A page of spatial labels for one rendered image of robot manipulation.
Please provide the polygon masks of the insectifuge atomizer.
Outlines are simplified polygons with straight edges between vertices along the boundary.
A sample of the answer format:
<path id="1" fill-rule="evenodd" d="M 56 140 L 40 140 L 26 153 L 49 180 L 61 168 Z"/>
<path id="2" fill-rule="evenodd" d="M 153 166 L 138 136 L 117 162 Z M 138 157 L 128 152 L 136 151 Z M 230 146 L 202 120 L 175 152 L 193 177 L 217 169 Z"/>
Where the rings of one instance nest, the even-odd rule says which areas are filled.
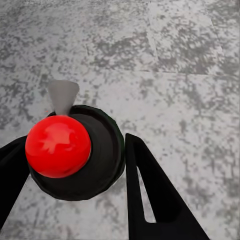
<path id="1" fill-rule="evenodd" d="M 45 86 L 54 112 L 29 131 L 25 155 L 42 191 L 69 202 L 107 191 L 125 172 L 125 139 L 100 108 L 73 105 L 80 87 L 56 79 Z"/>

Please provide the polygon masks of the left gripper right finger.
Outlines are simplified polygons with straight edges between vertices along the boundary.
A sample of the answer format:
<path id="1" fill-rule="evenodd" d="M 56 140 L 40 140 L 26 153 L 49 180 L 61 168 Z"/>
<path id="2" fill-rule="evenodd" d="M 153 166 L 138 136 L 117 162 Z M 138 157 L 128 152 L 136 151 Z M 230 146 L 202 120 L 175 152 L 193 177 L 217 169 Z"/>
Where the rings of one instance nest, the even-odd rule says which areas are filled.
<path id="1" fill-rule="evenodd" d="M 125 134 L 129 240 L 210 240 L 145 142 Z M 139 168 L 156 223 L 145 220 Z"/>

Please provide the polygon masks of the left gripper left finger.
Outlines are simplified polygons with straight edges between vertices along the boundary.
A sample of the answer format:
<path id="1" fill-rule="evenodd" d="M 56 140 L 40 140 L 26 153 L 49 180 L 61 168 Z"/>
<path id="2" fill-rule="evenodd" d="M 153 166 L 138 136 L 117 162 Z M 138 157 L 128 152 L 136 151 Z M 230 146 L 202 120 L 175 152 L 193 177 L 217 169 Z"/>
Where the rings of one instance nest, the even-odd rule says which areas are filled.
<path id="1" fill-rule="evenodd" d="M 0 148 L 0 231 L 30 172 L 25 152 L 27 136 Z"/>

